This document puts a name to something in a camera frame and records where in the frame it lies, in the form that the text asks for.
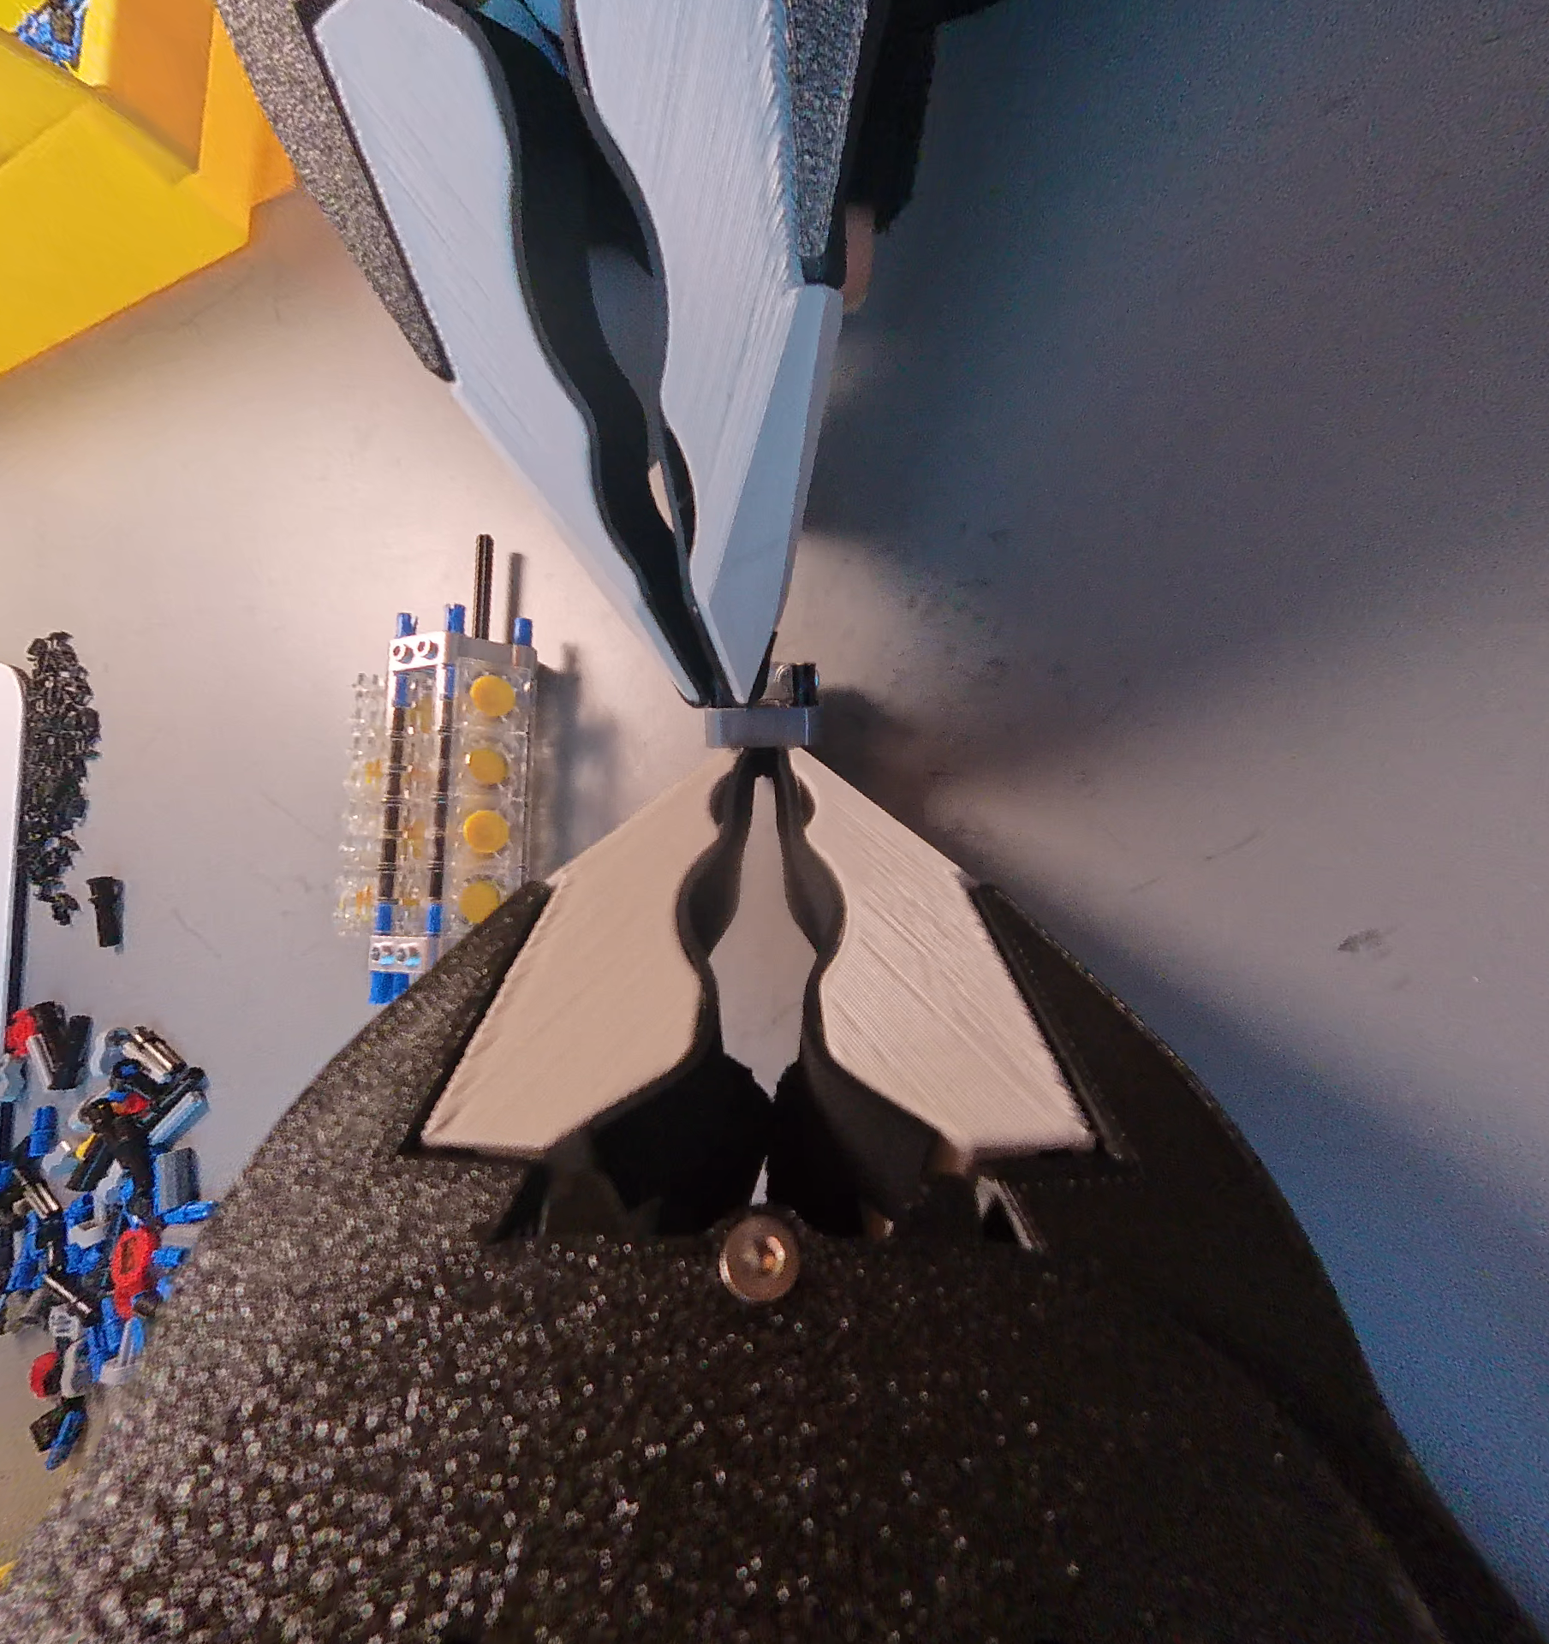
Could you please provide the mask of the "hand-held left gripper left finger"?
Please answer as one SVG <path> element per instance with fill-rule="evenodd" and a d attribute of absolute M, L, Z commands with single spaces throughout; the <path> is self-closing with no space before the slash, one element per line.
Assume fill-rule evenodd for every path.
<path fill-rule="evenodd" d="M 757 780 L 750 754 L 711 752 L 552 875 L 426 1145 L 545 1155 L 697 1063 L 722 1029 L 711 955 L 740 909 Z"/>

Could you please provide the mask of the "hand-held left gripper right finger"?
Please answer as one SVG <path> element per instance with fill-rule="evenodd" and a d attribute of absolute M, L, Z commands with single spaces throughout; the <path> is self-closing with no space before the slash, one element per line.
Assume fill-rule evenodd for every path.
<path fill-rule="evenodd" d="M 848 1120 L 916 1121 L 975 1161 L 1088 1154 L 1097 1134 L 995 945 L 964 872 L 809 752 L 782 757 L 786 898 L 816 955 L 806 1054 Z"/>

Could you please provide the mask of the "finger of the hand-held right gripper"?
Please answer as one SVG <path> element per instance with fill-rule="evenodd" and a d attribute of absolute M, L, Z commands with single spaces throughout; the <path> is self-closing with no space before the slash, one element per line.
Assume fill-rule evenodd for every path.
<path fill-rule="evenodd" d="M 345 2 L 317 47 L 458 400 L 693 706 L 725 702 L 597 315 L 588 166 L 542 54 L 458 4 Z"/>
<path fill-rule="evenodd" d="M 688 589 L 729 700 L 747 704 L 786 606 L 843 320 L 800 259 L 786 6 L 574 17 L 590 97 L 659 236 L 661 407 L 697 500 Z"/>

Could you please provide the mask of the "transparent toy engine block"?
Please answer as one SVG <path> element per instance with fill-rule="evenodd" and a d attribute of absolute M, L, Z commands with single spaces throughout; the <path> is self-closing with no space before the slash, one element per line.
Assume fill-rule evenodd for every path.
<path fill-rule="evenodd" d="M 367 945 L 385 1007 L 529 875 L 538 704 L 533 623 L 495 627 L 497 548 L 442 623 L 397 618 L 386 672 L 354 688 L 336 925 Z"/>

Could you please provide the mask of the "dark grey toy beam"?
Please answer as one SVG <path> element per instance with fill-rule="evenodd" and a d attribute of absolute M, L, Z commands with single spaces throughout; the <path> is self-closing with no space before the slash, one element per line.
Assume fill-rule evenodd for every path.
<path fill-rule="evenodd" d="M 809 748 L 822 738 L 820 670 L 815 663 L 772 663 L 763 695 L 747 706 L 704 711 L 711 748 Z"/>

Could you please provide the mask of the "person's right forearm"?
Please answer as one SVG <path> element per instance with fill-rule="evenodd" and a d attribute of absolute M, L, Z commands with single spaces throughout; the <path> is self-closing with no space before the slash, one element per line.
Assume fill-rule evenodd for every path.
<path fill-rule="evenodd" d="M 848 206 L 866 209 L 877 234 L 906 211 L 920 165 L 936 38 L 991 2 L 891 2 L 872 74 L 868 109 L 848 183 Z"/>

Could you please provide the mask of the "yellow storage bin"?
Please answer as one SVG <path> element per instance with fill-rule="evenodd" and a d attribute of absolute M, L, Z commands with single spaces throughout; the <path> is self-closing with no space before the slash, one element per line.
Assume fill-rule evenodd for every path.
<path fill-rule="evenodd" d="M 233 256 L 295 186 L 211 2 L 88 2 L 81 65 L 0 2 L 0 375 Z"/>

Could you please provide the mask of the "pile of mixed toy parts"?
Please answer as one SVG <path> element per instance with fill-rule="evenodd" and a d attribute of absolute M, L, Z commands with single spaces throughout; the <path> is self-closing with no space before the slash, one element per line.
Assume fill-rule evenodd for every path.
<path fill-rule="evenodd" d="M 215 1204 L 192 1130 L 211 1080 L 151 1027 L 97 1032 L 56 1002 L 17 1011 L 0 1046 L 0 1339 L 28 1336 L 45 1470 L 79 1450 L 97 1393 L 126 1387 L 147 1325 Z"/>

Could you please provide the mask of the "pile of black toy pins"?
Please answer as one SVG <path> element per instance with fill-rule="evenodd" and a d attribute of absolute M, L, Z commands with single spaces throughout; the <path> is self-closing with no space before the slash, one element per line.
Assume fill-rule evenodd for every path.
<path fill-rule="evenodd" d="M 81 904 L 65 888 L 81 845 L 86 772 L 101 747 L 101 716 L 72 636 L 53 632 L 28 647 L 19 866 L 53 920 L 69 927 Z"/>

